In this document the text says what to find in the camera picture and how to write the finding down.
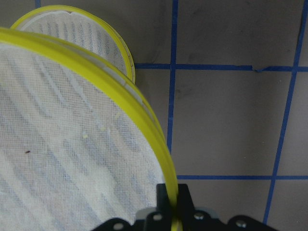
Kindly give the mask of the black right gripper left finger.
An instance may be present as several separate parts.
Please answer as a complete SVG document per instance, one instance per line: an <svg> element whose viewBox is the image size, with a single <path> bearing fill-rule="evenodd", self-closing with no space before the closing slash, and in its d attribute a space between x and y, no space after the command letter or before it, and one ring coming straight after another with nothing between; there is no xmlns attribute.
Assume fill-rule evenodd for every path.
<svg viewBox="0 0 308 231"><path fill-rule="evenodd" d="M172 212L165 184L156 186L156 207L148 207L136 213L135 231L170 231Z"/></svg>

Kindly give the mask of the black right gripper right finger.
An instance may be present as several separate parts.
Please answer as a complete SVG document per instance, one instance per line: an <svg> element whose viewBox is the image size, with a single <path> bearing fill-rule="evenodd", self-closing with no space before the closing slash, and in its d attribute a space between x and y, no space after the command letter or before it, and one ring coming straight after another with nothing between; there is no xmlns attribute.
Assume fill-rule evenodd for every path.
<svg viewBox="0 0 308 231"><path fill-rule="evenodd" d="M187 184L178 185L177 216L181 231L214 231L218 219L213 209L194 206Z"/></svg>

